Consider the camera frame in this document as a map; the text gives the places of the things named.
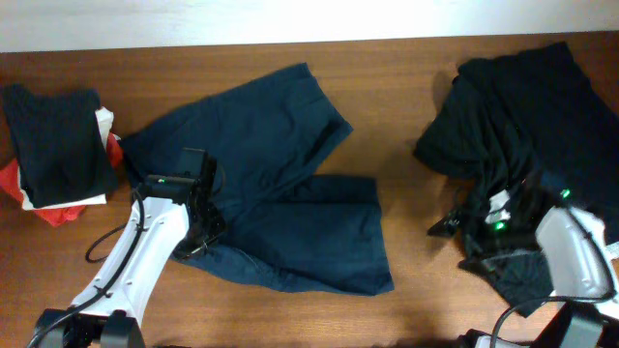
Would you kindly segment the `black garment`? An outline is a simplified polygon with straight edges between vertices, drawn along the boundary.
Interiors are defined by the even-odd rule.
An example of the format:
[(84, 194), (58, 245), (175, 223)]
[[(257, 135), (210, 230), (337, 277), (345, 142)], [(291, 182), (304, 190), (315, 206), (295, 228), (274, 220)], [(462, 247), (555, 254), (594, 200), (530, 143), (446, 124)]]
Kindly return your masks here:
[(540, 172), (618, 241), (618, 118), (565, 43), (462, 64), (414, 154), (488, 198)]

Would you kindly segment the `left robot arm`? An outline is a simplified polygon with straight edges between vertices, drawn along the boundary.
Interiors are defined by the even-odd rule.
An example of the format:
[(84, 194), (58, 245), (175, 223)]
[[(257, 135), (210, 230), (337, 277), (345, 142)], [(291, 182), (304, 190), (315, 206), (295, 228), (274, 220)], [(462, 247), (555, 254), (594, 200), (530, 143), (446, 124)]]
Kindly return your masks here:
[(226, 229), (211, 200), (217, 170), (206, 151), (185, 148), (172, 175), (147, 176), (102, 267), (68, 308), (42, 313), (30, 346), (144, 346), (143, 315), (166, 262), (205, 253)]

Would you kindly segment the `navy blue shorts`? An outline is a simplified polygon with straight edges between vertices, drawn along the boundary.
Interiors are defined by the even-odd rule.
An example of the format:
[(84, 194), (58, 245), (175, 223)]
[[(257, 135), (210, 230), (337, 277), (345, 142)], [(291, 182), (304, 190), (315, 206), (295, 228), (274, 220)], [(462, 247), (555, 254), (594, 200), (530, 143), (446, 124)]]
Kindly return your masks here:
[(122, 139), (132, 185), (186, 148), (218, 163), (226, 229), (191, 267), (245, 285), (376, 296), (394, 289), (372, 178), (321, 175), (351, 125), (297, 64), (161, 117)]

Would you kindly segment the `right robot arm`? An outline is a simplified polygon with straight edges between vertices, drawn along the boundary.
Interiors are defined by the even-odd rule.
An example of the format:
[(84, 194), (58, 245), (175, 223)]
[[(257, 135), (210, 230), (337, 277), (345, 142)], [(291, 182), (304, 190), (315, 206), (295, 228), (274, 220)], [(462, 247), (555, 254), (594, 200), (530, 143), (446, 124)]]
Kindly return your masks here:
[(572, 201), (569, 188), (549, 188), (531, 172), (486, 202), (452, 210), (430, 227), (432, 237), (461, 235), (459, 267), (507, 302), (490, 333), (472, 331), (468, 347), (510, 347), (507, 319), (544, 305), (559, 309), (531, 347), (615, 347), (618, 276), (604, 243), (604, 221)]

